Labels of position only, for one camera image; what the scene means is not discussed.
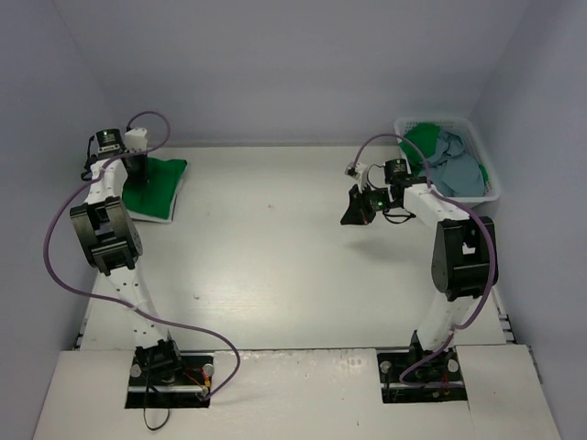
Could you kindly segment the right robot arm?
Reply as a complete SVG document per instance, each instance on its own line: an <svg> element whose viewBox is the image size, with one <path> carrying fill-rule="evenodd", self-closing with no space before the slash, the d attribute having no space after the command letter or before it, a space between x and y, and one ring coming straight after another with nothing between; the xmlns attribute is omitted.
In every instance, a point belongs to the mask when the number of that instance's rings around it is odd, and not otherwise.
<svg viewBox="0 0 587 440"><path fill-rule="evenodd" d="M438 356L454 335L476 320L497 281L494 223L442 196L427 178L409 173L404 159L389 160L383 169L388 187L373 188L368 166L357 161L347 166L345 174L355 183L340 223L366 226L377 214L402 208L409 218L420 220L435 233L431 278L436 293L405 356L408 371L425 378L437 369Z"/></svg>

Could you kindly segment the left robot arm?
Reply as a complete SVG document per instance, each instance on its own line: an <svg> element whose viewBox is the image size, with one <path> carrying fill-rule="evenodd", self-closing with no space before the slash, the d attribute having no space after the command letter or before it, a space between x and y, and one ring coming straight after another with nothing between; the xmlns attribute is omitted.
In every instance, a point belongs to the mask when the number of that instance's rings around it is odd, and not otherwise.
<svg viewBox="0 0 587 440"><path fill-rule="evenodd" d="M90 140L98 150L88 156L82 180L100 182L92 183L84 202L70 209L72 225L88 263L105 276L109 292L127 309L138 372L170 385L182 376L183 361L169 330L145 317L157 313L138 265L141 239L122 199L127 178L146 175L147 130L104 129Z"/></svg>

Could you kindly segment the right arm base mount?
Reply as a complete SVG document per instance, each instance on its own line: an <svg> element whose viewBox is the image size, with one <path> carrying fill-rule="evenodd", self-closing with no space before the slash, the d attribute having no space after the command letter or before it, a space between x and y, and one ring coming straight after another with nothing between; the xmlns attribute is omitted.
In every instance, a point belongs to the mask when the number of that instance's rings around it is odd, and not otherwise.
<svg viewBox="0 0 587 440"><path fill-rule="evenodd" d="M400 381L400 375L419 359L414 350L378 351L376 356L384 404L468 400L460 361L453 347L409 373L404 382Z"/></svg>

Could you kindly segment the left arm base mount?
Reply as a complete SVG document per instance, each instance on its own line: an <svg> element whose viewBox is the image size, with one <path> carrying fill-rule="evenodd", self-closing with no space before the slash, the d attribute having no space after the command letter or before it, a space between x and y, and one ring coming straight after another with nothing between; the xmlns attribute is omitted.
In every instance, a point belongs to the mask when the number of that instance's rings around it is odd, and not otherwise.
<svg viewBox="0 0 587 440"><path fill-rule="evenodd" d="M169 378L150 373L133 358L127 381L126 409L208 408L207 394L213 385L214 356L211 353L182 353L183 367Z"/></svg>

